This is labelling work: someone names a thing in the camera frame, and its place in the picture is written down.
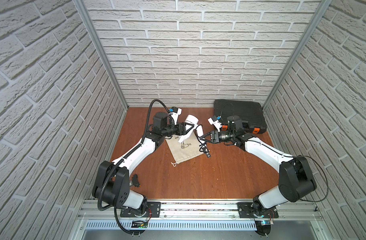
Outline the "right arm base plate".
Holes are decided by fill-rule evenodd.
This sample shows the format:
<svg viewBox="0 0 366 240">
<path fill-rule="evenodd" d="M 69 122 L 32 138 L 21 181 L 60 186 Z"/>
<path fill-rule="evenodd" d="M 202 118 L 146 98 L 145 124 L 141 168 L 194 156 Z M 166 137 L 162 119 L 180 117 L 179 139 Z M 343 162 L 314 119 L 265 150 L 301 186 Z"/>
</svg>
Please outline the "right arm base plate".
<svg viewBox="0 0 366 240">
<path fill-rule="evenodd" d="M 238 202 L 237 210 L 239 213 L 239 217 L 241 219 L 244 218 L 269 218 L 269 219 L 277 219 L 279 218 L 276 207 L 272 207 L 270 209 L 265 209 L 253 202 Z"/>
</svg>

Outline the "white hair dryer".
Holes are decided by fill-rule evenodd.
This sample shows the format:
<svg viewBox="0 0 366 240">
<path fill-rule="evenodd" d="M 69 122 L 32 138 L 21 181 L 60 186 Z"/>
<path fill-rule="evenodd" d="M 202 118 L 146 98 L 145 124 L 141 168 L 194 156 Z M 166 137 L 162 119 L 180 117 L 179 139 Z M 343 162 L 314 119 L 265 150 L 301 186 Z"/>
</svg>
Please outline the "white hair dryer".
<svg viewBox="0 0 366 240">
<path fill-rule="evenodd" d="M 184 135 L 180 136 L 179 143 L 183 145 L 184 141 L 187 140 L 191 135 L 194 135 L 199 143 L 199 151 L 204 153 L 208 158 L 211 157 L 206 141 L 202 140 L 201 137 L 204 135 L 202 125 L 198 124 L 198 118 L 193 115 L 188 115 L 184 121 L 185 130 Z"/>
</svg>

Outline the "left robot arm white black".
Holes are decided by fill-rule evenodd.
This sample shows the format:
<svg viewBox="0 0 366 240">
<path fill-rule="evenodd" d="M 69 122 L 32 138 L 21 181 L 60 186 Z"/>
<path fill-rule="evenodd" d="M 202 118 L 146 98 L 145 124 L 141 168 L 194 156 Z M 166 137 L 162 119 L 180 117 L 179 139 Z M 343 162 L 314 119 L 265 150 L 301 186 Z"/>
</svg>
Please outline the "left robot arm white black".
<svg viewBox="0 0 366 240">
<path fill-rule="evenodd" d="M 147 197 L 130 189 L 130 175 L 149 155 L 160 147 L 166 137 L 188 138 L 198 123 L 198 118 L 188 115 L 184 122 L 178 122 L 172 114 L 157 112 L 153 123 L 146 122 L 140 141 L 120 158 L 104 161 L 98 167 L 92 196 L 98 200 L 98 210 L 109 208 L 132 208 L 144 214 L 148 208 Z"/>
</svg>

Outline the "beige linen drawstring bag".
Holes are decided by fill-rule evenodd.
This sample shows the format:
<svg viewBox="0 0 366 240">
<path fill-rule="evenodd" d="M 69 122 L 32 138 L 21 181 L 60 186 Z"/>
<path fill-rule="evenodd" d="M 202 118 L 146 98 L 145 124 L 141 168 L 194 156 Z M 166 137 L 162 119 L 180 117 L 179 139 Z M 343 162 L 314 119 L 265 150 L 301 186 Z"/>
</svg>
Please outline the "beige linen drawstring bag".
<svg viewBox="0 0 366 240">
<path fill-rule="evenodd" d="M 179 143 L 179 138 L 180 136 L 173 136 L 171 139 L 167 139 L 167 144 L 174 158 L 174 161 L 171 162 L 174 167 L 203 154 L 199 151 L 200 143 L 195 134 L 191 134 L 182 143 Z"/>
</svg>

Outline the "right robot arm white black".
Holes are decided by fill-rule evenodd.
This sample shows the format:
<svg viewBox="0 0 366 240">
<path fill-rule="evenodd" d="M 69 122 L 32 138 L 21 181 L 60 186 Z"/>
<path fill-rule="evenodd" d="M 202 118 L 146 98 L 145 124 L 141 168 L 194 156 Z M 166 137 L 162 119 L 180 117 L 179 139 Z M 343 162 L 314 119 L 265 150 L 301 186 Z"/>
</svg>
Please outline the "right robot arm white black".
<svg viewBox="0 0 366 240">
<path fill-rule="evenodd" d="M 208 121 L 216 127 L 216 130 L 204 134 L 202 127 L 197 127 L 196 136 L 201 143 L 231 142 L 233 146 L 259 157 L 279 174 L 276 187 L 253 199 L 251 213 L 256 218 L 264 218 L 265 212 L 269 212 L 269 217 L 273 218 L 272 211 L 277 205 L 287 202 L 295 203 L 317 189 L 316 181 L 305 156 L 286 154 L 266 144 L 243 128 L 239 116 L 227 118 L 226 130 L 222 129 L 222 124 L 218 122 L 217 117 L 213 116 Z"/>
</svg>

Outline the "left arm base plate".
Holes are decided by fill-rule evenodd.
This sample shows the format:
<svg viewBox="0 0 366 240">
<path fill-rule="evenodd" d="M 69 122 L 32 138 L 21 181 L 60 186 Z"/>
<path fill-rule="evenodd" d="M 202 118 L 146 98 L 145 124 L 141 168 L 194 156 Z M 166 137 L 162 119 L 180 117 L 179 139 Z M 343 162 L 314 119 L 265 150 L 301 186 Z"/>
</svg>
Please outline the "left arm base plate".
<svg viewBox="0 0 366 240">
<path fill-rule="evenodd" d="M 161 202 L 151 201 L 147 203 L 147 207 L 145 208 L 145 212 L 142 213 L 141 210 L 133 209 L 127 207 L 126 209 L 121 210 L 120 217 L 121 218 L 158 218 L 161 212 Z"/>
</svg>

